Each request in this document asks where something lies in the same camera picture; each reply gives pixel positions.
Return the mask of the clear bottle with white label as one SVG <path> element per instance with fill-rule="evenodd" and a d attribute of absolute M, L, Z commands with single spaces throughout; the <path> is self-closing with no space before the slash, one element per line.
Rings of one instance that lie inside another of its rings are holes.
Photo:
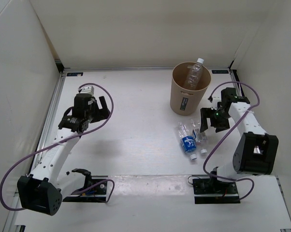
<path fill-rule="evenodd" d="M 200 122 L 196 119 L 192 119 L 191 121 L 192 125 L 192 136 L 195 140 L 195 143 L 197 145 L 197 149 L 199 150 L 200 154 L 202 156 L 207 156 L 207 148 L 208 148 L 208 138 L 205 134 L 205 132 L 201 132 L 200 130 Z"/>

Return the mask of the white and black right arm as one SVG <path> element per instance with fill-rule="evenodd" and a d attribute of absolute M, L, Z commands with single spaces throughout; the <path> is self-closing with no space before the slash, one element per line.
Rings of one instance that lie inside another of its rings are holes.
<path fill-rule="evenodd" d="M 201 109 L 200 131 L 213 127 L 216 132 L 231 133 L 237 129 L 241 135 L 231 162 L 209 172 L 208 188 L 213 193 L 221 192 L 225 182 L 234 182 L 246 176 L 270 175 L 273 171 L 278 138 L 268 134 L 257 121 L 247 97 L 238 96 L 235 88 L 221 91 L 221 98 L 209 100 L 211 108 Z"/>

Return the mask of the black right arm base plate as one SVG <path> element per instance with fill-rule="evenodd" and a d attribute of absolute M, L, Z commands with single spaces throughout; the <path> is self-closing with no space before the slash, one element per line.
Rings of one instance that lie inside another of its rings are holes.
<path fill-rule="evenodd" d="M 216 178 L 191 175 L 188 183 L 193 187 L 195 204 L 238 204 L 240 197 L 234 182 L 222 182 Z"/>

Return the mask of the clear bottle with blue label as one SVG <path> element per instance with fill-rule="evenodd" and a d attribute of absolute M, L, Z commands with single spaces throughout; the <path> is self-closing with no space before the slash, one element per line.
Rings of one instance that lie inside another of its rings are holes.
<path fill-rule="evenodd" d="M 183 122 L 179 122 L 176 127 L 176 134 L 183 152 L 189 157 L 191 161 L 196 161 L 197 155 L 195 153 L 197 146 L 189 127 Z"/>

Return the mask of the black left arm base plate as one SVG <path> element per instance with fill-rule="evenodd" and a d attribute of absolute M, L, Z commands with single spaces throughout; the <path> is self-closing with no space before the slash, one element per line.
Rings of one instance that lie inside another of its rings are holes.
<path fill-rule="evenodd" d="M 103 182 L 85 193 L 70 195 L 63 202 L 67 203 L 103 203 L 107 200 L 108 182 Z"/>

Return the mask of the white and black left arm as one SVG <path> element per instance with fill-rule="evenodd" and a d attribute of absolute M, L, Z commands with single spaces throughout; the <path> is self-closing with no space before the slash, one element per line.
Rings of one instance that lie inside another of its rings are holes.
<path fill-rule="evenodd" d="M 64 175 L 60 171 L 89 124 L 106 121 L 109 115 L 103 96 L 96 99 L 89 93 L 76 94 L 74 105 L 63 114 L 51 147 L 43 152 L 42 160 L 30 174 L 17 182 L 23 208 L 53 216 L 66 197 L 91 191 L 90 171 L 75 168 Z"/>

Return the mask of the clear plastic bottle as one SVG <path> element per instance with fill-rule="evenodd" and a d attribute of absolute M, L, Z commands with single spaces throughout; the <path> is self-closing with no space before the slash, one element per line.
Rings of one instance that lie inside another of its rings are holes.
<path fill-rule="evenodd" d="M 197 87 L 203 74 L 203 63 L 204 59 L 198 58 L 196 63 L 192 65 L 184 82 L 185 89 L 194 90 Z"/>

